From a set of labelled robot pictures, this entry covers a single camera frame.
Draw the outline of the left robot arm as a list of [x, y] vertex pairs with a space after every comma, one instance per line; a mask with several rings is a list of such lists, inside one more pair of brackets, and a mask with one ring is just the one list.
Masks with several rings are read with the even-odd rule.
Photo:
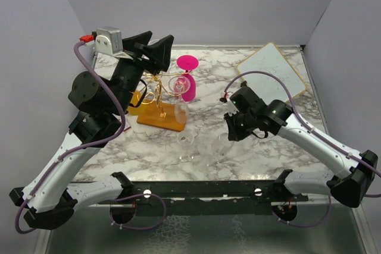
[[[68, 95], [78, 114], [55, 155], [27, 186], [12, 189], [10, 198], [18, 207], [15, 221], [24, 220], [28, 232], [54, 230], [73, 214], [100, 202], [134, 204], [138, 198], [133, 183], [121, 172], [84, 186], [71, 182], [80, 169], [108, 142], [122, 134], [133, 94], [144, 73], [154, 76], [170, 66], [174, 37], [151, 43], [152, 32], [122, 38], [117, 29], [98, 29], [82, 36], [73, 50], [85, 67]], [[85, 45], [117, 59], [110, 79], [99, 76], [80, 53]]]

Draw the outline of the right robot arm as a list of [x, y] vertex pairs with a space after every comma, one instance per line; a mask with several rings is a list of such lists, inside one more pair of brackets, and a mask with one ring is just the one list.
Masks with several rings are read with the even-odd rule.
[[344, 146], [306, 122], [290, 105], [280, 100], [266, 104], [249, 87], [241, 87], [221, 101], [228, 106], [224, 119], [229, 141], [241, 141], [260, 130], [296, 144], [328, 168], [315, 173], [287, 171], [273, 187], [278, 200], [316, 194], [333, 196], [351, 208], [360, 205], [375, 177], [378, 157], [374, 152]]

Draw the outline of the yellow plastic wine glass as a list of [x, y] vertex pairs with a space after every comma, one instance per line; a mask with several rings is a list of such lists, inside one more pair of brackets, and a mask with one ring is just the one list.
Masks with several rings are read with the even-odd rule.
[[144, 101], [140, 105], [138, 105], [138, 102], [141, 97], [142, 97], [142, 93], [136, 90], [130, 102], [131, 106], [129, 106], [127, 109], [127, 112], [130, 116], [139, 116], [146, 111], [148, 105], [145, 104]]

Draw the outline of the pink plastic wine glass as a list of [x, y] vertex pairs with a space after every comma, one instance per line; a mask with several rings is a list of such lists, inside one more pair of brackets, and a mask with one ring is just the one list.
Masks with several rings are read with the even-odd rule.
[[182, 55], [177, 59], [177, 65], [185, 70], [183, 77], [189, 82], [187, 91], [182, 93], [182, 99], [185, 102], [191, 102], [196, 97], [196, 81], [191, 72], [198, 67], [199, 61], [194, 56]]

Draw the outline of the clear flute glass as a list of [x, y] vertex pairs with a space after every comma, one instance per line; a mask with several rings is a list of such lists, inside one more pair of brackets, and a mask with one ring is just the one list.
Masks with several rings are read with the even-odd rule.
[[189, 118], [189, 107], [182, 99], [182, 93], [188, 89], [189, 82], [183, 76], [174, 76], [168, 82], [168, 87], [173, 96], [176, 97], [174, 114], [178, 123], [186, 124]]

